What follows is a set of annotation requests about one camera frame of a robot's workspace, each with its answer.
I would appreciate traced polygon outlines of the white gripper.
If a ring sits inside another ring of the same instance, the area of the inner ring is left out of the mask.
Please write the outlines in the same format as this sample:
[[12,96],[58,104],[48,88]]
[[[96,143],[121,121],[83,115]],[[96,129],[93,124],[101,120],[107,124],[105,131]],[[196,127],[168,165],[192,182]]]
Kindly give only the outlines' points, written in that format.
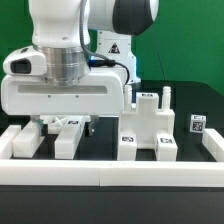
[[45,56],[29,46],[12,52],[3,62],[1,105],[9,115],[32,115],[41,136],[39,115],[90,115],[85,135],[90,137],[98,115],[118,115],[124,110],[122,69],[94,68],[74,85],[52,86],[45,81]]

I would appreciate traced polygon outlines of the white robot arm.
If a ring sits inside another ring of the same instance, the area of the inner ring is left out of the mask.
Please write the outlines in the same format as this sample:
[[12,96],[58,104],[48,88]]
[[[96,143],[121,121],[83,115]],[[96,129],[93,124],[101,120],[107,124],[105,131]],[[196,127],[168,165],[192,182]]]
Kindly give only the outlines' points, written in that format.
[[8,115],[100,116],[124,111],[117,62],[93,52],[92,31],[138,36],[156,20],[159,0],[28,0],[32,44],[3,62],[1,107]]

